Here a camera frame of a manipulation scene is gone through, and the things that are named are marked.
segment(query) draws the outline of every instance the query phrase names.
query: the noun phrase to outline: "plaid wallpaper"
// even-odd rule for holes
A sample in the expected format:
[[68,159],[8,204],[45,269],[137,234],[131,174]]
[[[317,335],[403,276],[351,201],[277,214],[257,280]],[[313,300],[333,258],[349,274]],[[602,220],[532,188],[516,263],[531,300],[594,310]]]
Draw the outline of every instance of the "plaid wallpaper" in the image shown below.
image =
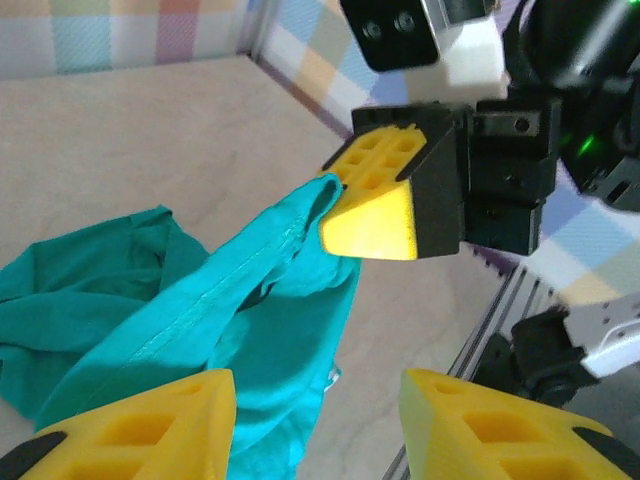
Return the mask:
[[[503,0],[496,15],[508,22],[517,0]],[[283,0],[260,65],[313,113],[343,136],[349,112],[362,105],[407,101],[399,73],[378,75],[365,64],[338,0]],[[640,217],[608,210],[576,194],[560,168],[549,199],[542,244],[523,261],[575,304],[640,290]]]
[[0,0],[0,79],[235,54],[256,1]]

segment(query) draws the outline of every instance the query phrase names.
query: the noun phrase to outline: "white plastic part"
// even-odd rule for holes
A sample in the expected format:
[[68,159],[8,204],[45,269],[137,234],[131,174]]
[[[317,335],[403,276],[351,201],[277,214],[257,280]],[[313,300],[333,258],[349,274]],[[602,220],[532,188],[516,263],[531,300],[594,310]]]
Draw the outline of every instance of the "white plastic part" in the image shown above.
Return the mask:
[[640,361],[640,294],[573,307],[564,324],[571,343],[585,350],[580,363],[595,378]]
[[438,40],[451,46],[437,64],[404,72],[409,102],[475,105],[478,100],[506,98],[504,51],[493,16],[445,31]]

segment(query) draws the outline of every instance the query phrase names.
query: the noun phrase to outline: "beige table surface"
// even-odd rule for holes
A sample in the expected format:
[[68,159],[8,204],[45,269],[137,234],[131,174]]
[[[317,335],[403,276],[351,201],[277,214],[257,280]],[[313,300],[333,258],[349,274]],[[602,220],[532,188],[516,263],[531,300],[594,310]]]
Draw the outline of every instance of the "beige table surface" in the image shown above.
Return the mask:
[[[0,265],[30,243],[164,204],[209,249],[341,141],[246,58],[0,83]],[[446,371],[499,280],[468,249],[366,262],[302,479],[380,478],[403,368]],[[29,424],[0,403],[0,454]]]

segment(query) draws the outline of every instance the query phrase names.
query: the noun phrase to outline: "green led light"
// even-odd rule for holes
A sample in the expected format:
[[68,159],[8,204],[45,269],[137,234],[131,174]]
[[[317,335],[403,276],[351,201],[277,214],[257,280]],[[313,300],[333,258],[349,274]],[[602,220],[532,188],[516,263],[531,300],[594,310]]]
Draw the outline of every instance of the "green led light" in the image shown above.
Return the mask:
[[593,146],[593,142],[595,140],[596,140],[596,137],[594,135],[591,135],[589,138],[587,138],[582,144],[582,146],[580,147],[580,150],[578,150],[578,156],[581,157],[582,155],[587,153]]

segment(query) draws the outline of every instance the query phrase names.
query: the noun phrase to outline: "teal cloth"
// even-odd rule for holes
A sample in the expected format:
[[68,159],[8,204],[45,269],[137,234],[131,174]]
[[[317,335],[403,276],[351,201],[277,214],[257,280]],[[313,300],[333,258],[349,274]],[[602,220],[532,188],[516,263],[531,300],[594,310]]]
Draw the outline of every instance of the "teal cloth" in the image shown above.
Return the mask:
[[294,478],[360,272],[318,234],[341,189],[310,181],[210,256],[165,208],[34,244],[0,271],[0,393],[40,429],[230,368],[227,478]]

